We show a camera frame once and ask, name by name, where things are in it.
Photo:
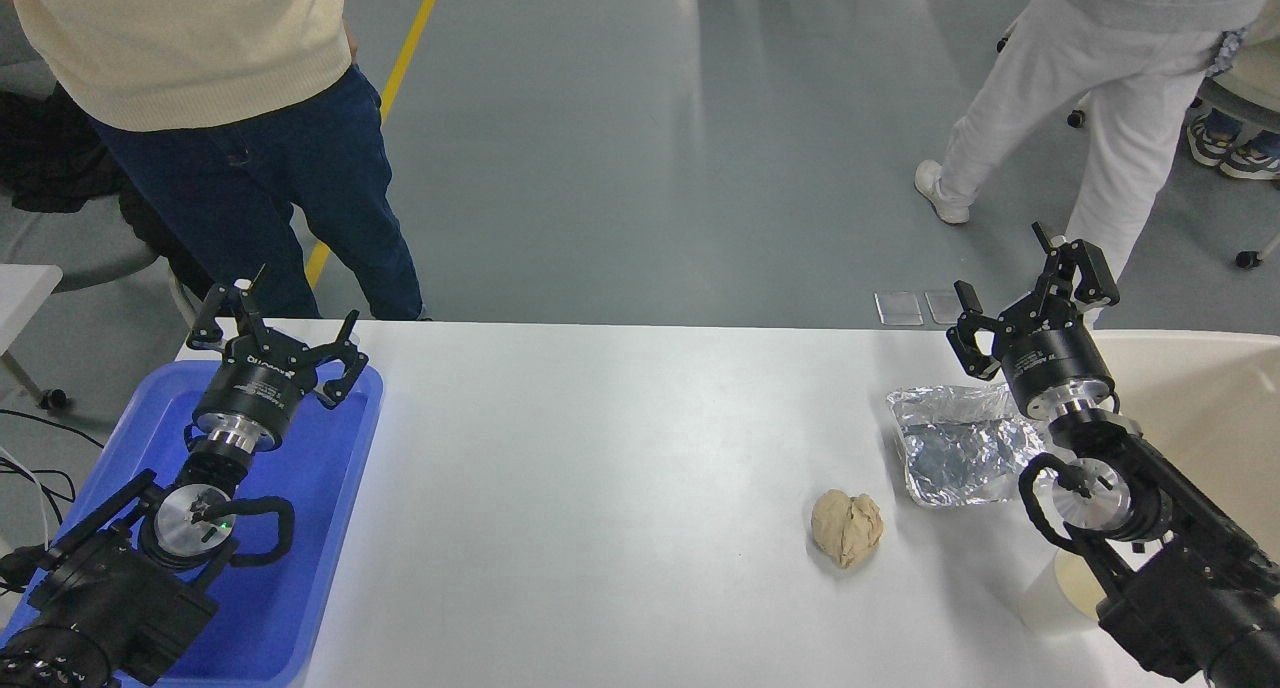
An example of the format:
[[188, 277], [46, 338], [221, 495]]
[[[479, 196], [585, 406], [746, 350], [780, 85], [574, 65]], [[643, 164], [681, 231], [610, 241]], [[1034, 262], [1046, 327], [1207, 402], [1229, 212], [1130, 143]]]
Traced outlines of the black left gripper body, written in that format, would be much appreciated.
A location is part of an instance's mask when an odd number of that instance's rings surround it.
[[220, 419], [248, 419], [261, 439], [285, 439], [303, 396], [316, 387], [316, 363], [308, 347], [283, 332], [268, 332], [265, 345], [253, 334], [227, 341], [223, 361], [195, 409], [195, 425], [214, 434]]

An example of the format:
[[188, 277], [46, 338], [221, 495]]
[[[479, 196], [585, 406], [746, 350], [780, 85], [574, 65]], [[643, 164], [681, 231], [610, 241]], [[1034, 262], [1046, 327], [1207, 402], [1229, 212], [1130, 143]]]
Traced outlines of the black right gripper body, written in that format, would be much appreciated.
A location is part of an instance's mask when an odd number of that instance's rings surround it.
[[1083, 325], [1007, 325], [998, 363], [1023, 416], [1061, 416], [1114, 396], [1115, 382]]

